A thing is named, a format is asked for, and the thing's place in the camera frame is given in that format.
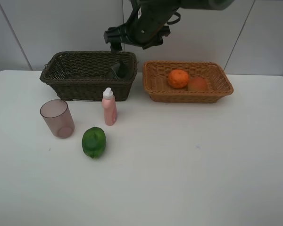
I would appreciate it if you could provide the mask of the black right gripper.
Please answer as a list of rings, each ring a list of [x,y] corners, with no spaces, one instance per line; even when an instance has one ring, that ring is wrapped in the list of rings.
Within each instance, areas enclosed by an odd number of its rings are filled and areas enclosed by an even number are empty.
[[[146,23],[136,22],[122,24],[118,27],[110,27],[104,32],[104,40],[110,44],[112,53],[122,51],[121,44],[148,49],[163,44],[163,37],[170,34],[170,23]]]

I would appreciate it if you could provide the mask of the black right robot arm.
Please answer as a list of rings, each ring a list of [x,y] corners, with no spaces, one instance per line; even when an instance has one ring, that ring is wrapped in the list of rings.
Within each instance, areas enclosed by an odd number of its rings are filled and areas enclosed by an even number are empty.
[[[178,23],[179,8],[224,10],[232,0],[132,0],[132,12],[126,23],[110,27],[104,40],[112,52],[122,51],[122,44],[148,49],[163,44],[163,37],[170,34],[169,26]]]

